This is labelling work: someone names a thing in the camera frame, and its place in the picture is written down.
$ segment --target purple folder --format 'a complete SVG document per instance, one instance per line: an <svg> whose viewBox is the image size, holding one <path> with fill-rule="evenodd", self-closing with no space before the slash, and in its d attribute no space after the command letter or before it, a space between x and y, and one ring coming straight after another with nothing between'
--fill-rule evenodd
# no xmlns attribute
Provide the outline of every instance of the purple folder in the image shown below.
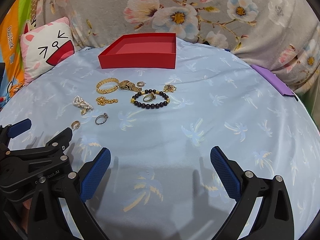
<svg viewBox="0 0 320 240"><path fill-rule="evenodd" d="M256 65L251 66L261 76L263 76L282 96L296 97L292 90L277 78L270 70Z"/></svg>

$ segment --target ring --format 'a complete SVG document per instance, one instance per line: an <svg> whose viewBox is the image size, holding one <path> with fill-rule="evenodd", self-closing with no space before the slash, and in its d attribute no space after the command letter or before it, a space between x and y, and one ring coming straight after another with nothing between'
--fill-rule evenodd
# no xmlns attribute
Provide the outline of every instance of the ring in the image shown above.
<svg viewBox="0 0 320 240"><path fill-rule="evenodd" d="M156 99L156 95L152 92L151 94L148 94L143 98L143 102L151 102L155 99Z"/></svg>
<svg viewBox="0 0 320 240"><path fill-rule="evenodd" d="M139 81L139 82L137 83L137 86L138 86L138 87L144 87L144 85L145 85L145 82L143 82L143 81Z"/></svg>
<svg viewBox="0 0 320 240"><path fill-rule="evenodd" d="M97 120L100 119L100 118L104 118L104 120L103 120L102 122L97 122ZM99 116L96 118L95 123L96 123L97 125L103 124L103 123L106 122L107 119L108 119L107 113L103 113L102 115L99 115Z"/></svg>
<svg viewBox="0 0 320 240"><path fill-rule="evenodd" d="M73 129L73 131L77 130L80 127L80 122L79 121L74 121L71 124L71 128Z"/></svg>

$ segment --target red box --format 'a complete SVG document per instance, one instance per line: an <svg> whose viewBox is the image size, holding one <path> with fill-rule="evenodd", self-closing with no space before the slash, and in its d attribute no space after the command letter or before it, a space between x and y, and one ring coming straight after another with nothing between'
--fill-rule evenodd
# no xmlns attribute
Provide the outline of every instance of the red box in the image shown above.
<svg viewBox="0 0 320 240"><path fill-rule="evenodd" d="M123 35L98 56L101 68L172 68L176 66L175 33Z"/></svg>

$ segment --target blue gripper pad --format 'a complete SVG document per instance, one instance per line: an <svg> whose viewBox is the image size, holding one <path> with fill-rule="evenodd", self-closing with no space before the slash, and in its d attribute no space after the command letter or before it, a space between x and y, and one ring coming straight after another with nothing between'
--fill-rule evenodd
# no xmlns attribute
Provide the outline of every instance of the blue gripper pad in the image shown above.
<svg viewBox="0 0 320 240"><path fill-rule="evenodd" d="M111 162L111 153L108 149L101 154L99 159L92 166L87 176L85 176L84 180L81 184L81 193L80 198L84 203L87 199L93 197L94 192L96 191L100 181L107 168L109 167Z"/></svg>
<svg viewBox="0 0 320 240"><path fill-rule="evenodd" d="M226 189L229 198L238 202L241 198L240 181L237 179L229 164L216 147L211 149L210 160L224 188Z"/></svg>
<svg viewBox="0 0 320 240"><path fill-rule="evenodd" d="M31 128L31 120L25 119L21 122L17 122L16 124L10 126L8 129L7 136L9 138L15 138L18 135L24 133L25 131L28 131Z"/></svg>

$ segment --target pillow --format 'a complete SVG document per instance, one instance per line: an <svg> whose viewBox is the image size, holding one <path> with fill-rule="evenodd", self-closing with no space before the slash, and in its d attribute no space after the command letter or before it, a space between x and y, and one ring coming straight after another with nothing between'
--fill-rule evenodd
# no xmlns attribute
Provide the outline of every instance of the pillow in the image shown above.
<svg viewBox="0 0 320 240"><path fill-rule="evenodd" d="M21 35L25 85L75 53L70 22L63 17Z"/></svg>

